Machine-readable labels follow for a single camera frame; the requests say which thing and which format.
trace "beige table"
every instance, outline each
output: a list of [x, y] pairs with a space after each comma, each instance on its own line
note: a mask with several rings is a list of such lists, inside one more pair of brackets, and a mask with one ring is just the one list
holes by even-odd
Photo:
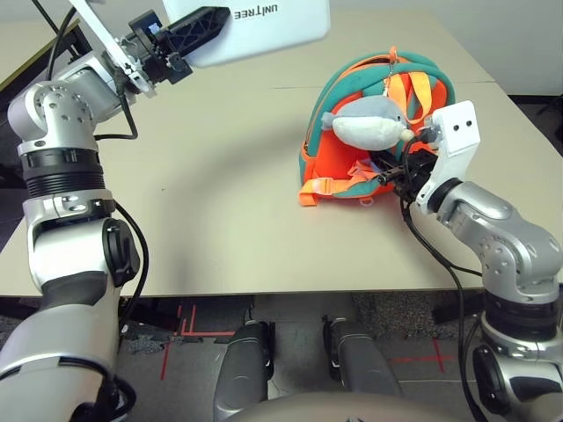
[[[452, 287], [402, 223], [392, 194], [372, 207], [302, 208], [296, 200], [297, 153], [320, 87], [343, 62], [392, 42], [434, 59], [457, 98], [474, 102], [482, 143], [469, 178], [563, 238], [563, 165], [550, 143], [433, 19], [401, 16], [426, 23], [425, 36], [400, 33], [376, 13], [334, 13], [325, 41], [197, 71], [159, 86], [156, 98], [139, 98], [140, 138], [103, 141], [100, 156], [106, 185], [149, 241], [146, 295]], [[126, 132], [124, 119], [99, 126], [108, 131]], [[414, 219], [450, 259], [478, 267], [432, 217]], [[37, 294], [24, 224], [0, 254], [0, 272], [0, 294]]]

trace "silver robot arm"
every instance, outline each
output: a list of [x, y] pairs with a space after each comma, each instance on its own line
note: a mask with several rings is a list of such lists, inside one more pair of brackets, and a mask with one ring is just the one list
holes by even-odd
[[[84, 0], [74, 3], [83, 18], [95, 20]], [[94, 130], [128, 110], [136, 93], [151, 96], [155, 84], [188, 76], [182, 57], [215, 38], [227, 17], [228, 9], [201, 8], [163, 28], [146, 13], [110, 55], [85, 55], [12, 101], [8, 118], [22, 140], [29, 193], [29, 268], [42, 303], [0, 353], [3, 419], [103, 421], [130, 407], [120, 407], [117, 390], [126, 387], [114, 373], [118, 302], [140, 259], [129, 226], [111, 217], [116, 205]], [[190, 29], [201, 21], [208, 29], [194, 36]]]
[[482, 265], [484, 344], [473, 352], [480, 400], [506, 420], [560, 422], [561, 247], [505, 200], [460, 180], [479, 144], [471, 102], [436, 111], [428, 124], [439, 155], [416, 204], [423, 214], [436, 213]]

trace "gray plush fish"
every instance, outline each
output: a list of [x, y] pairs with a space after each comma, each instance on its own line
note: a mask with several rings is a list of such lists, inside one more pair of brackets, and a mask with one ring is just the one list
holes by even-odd
[[389, 149], [414, 137], [397, 103], [383, 95], [359, 98], [336, 114], [324, 113], [321, 122], [323, 130], [332, 129], [345, 144], [368, 151]]

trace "white box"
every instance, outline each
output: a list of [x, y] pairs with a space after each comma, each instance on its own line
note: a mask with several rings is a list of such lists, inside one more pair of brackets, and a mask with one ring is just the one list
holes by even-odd
[[163, 0], [170, 22], [203, 6], [223, 6], [230, 16], [221, 33], [187, 56], [212, 66], [322, 39], [330, 29], [328, 0]]

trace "orange backpack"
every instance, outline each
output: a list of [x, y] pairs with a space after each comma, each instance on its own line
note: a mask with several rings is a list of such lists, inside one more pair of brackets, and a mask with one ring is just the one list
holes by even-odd
[[[397, 103], [416, 134], [434, 110], [455, 102], [450, 80], [421, 55], [398, 55], [393, 47], [389, 53], [348, 63], [326, 83], [313, 109], [299, 157], [301, 205], [317, 205], [319, 198], [356, 198], [370, 204], [375, 195], [392, 190], [392, 184], [377, 182], [367, 150], [345, 144], [331, 129], [323, 130], [321, 123], [325, 112], [336, 114], [358, 98], [384, 93]], [[399, 141], [387, 150], [399, 160], [404, 147]]]

